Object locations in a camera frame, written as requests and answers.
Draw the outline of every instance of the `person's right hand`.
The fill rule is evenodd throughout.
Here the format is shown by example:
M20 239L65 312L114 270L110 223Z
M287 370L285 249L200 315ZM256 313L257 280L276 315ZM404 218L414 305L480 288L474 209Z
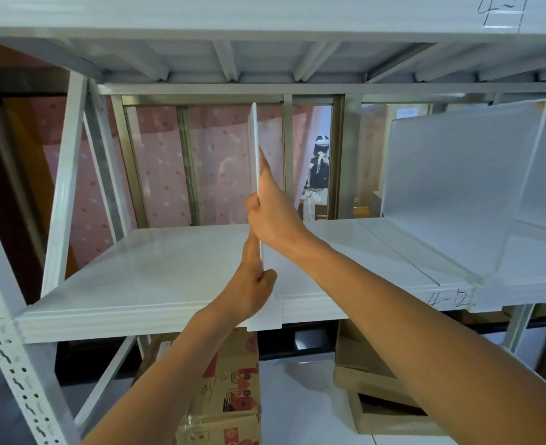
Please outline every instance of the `person's right hand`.
M277 186L269 163L261 155L260 196L253 193L246 199L248 222L252 231L266 245L285 256L292 247L312 235L300 220L298 212Z

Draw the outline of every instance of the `person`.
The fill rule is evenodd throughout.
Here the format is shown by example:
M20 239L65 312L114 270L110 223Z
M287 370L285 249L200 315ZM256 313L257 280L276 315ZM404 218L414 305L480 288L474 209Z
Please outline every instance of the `person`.
M262 153L261 169L260 195L246 200L250 233L238 270L84 445L172 442L211 358L271 294L277 274L263 271L259 239L314 278L457 443L546 444L545 381L498 346L315 237L277 187Z

